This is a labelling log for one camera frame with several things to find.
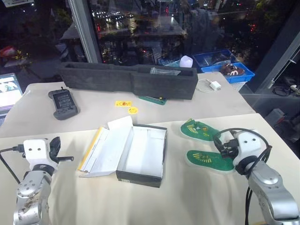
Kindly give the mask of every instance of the white cable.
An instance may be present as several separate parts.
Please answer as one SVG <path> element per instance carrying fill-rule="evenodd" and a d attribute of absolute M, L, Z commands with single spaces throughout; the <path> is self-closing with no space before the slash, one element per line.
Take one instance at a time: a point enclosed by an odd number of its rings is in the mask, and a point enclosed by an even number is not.
<path fill-rule="evenodd" d="M 210 81 L 209 79 L 201 79 L 201 80 L 198 81 L 198 83 L 205 83 L 205 84 L 207 84 L 207 87 L 209 88 L 209 90 L 203 90 L 203 89 L 200 89 L 200 88 L 199 88 L 199 85 L 197 84 L 196 89 L 197 89 L 198 91 L 201 91 L 201 92 L 204 92 L 204 93 L 210 93 L 210 92 L 214 91 L 214 90 L 210 87 L 211 81 Z"/>

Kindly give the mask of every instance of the gray foam box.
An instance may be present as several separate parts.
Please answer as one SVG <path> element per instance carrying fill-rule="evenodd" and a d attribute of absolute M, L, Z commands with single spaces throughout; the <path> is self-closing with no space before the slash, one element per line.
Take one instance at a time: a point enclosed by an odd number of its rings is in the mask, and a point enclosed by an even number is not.
<path fill-rule="evenodd" d="M 152 67 L 180 70 L 180 74 L 150 74 Z M 66 86 L 75 89 L 130 91 L 138 96 L 191 100 L 198 83 L 196 68 L 135 65 L 132 67 L 64 62 L 58 69 Z"/>

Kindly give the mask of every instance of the green slipper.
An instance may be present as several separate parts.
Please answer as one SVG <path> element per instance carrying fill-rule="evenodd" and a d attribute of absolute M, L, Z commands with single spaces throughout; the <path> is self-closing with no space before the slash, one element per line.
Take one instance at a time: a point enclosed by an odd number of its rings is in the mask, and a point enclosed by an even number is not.
<path fill-rule="evenodd" d="M 190 150 L 187 152 L 187 162 L 190 165 L 205 166 L 218 171 L 231 171 L 234 169 L 231 158 L 222 158 L 221 154 L 209 151 Z"/>
<path fill-rule="evenodd" d="M 181 126 L 180 130 L 186 136 L 209 142 L 212 142 L 213 136 L 219 132 L 205 123 L 201 123 L 192 119 L 189 119 L 187 122 L 185 122 Z"/>

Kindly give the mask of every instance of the white table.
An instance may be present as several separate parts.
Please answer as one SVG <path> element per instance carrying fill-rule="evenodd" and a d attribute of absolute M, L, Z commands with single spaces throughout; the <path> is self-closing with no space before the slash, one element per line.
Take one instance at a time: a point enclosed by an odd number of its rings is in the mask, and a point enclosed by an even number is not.
<path fill-rule="evenodd" d="M 255 128 L 273 146 L 268 164 L 283 177 L 285 187 L 300 206 L 300 161 L 259 114 L 201 119 L 219 130 Z M 61 137 L 60 156 L 75 157 L 59 165 L 49 197 L 53 225 L 241 225 L 244 224 L 247 180 L 234 173 L 216 173 L 190 167 L 184 156 L 188 150 L 216 151 L 179 132 L 183 121 L 156 123 L 168 128 L 164 178 L 160 188 L 117 181 L 115 174 L 78 178 L 76 168 L 95 130 L 1 138 L 0 149 L 28 138 Z M 28 163 L 18 153 L 3 154 L 21 178 Z M 17 184 L 0 164 L 1 224 L 12 223 Z M 257 198 L 250 205 L 250 224 L 262 221 Z"/>
<path fill-rule="evenodd" d="M 192 118 L 209 118 L 255 113 L 244 98 L 221 73 L 199 74 L 222 85 L 220 91 L 202 93 L 195 90 L 192 100 L 167 100 L 157 105 L 129 92 L 104 92 L 71 89 L 80 113 L 61 121 L 54 118 L 53 101 L 48 92 L 66 87 L 63 82 L 35 83 L 27 87 L 23 97 L 8 113 L 0 127 L 0 137 L 25 136 L 97 129 L 108 121 L 127 116 L 128 108 L 115 107 L 115 101 L 132 101 L 138 114 L 134 123 L 149 124 Z"/>

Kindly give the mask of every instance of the charging cable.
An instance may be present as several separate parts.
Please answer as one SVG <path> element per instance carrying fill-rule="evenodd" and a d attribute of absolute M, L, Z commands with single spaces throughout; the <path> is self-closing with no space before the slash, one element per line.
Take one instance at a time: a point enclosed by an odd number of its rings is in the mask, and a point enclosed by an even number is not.
<path fill-rule="evenodd" d="M 198 83 L 204 83 L 209 89 L 201 89 L 199 85 L 197 84 L 196 89 L 198 91 L 204 92 L 204 93 L 210 93 L 212 91 L 220 90 L 221 85 L 217 81 L 210 81 L 209 79 L 201 79 L 198 81 Z"/>

